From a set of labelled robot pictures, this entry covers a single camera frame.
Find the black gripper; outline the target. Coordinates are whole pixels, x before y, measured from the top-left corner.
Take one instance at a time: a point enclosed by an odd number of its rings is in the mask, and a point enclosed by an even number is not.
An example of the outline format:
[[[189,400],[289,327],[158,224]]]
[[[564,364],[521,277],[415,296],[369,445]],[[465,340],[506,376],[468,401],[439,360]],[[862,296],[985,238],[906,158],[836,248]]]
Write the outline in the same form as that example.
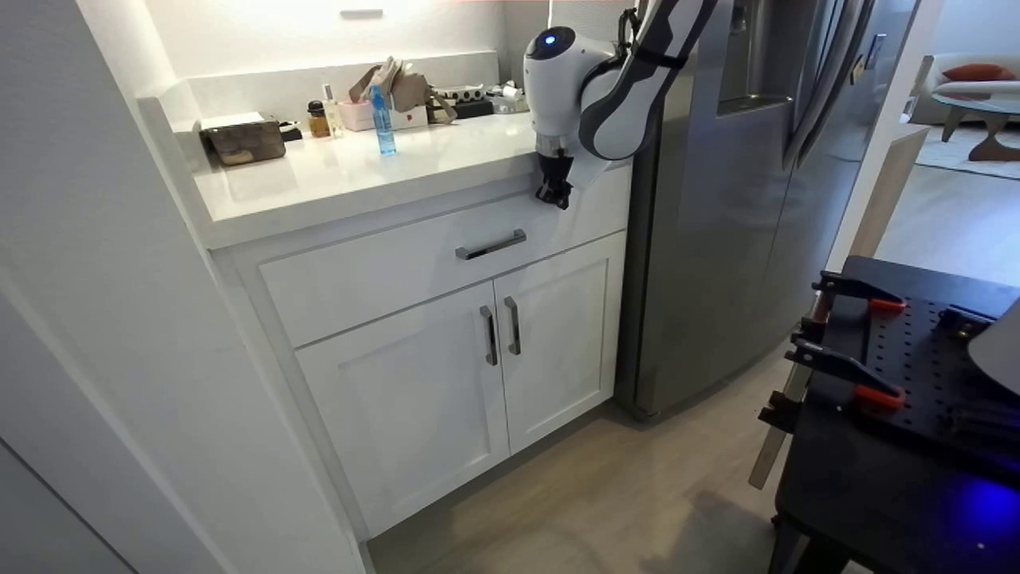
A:
[[[539,160],[540,179],[539,179],[536,198],[545,201],[545,204],[554,204],[554,208],[566,208],[566,201],[569,201],[569,183],[566,183],[569,166],[572,166],[572,160],[564,149],[557,149],[554,158],[540,158]]]

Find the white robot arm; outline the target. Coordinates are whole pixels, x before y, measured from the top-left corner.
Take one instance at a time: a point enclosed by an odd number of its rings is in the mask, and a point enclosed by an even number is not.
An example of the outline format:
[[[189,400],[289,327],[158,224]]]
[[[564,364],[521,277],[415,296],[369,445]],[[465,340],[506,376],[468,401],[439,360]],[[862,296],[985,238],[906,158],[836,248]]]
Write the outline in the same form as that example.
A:
[[[650,0],[625,9],[612,52],[572,26],[547,26],[524,46],[539,201],[566,208],[580,155],[632,160],[645,146],[653,109],[689,65],[714,6],[716,0]]]

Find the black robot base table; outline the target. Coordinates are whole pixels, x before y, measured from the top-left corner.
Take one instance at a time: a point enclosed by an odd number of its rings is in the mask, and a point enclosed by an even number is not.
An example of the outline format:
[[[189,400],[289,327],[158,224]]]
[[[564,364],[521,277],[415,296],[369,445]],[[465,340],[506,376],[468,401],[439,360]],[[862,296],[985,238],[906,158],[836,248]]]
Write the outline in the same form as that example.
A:
[[[840,350],[906,391],[900,413],[794,364],[800,391],[772,397],[760,420],[788,451],[773,483],[767,574],[1020,574],[1016,397],[985,376],[970,344],[1016,295],[962,274],[855,260],[836,274],[906,299],[876,317],[837,296],[790,335]]]

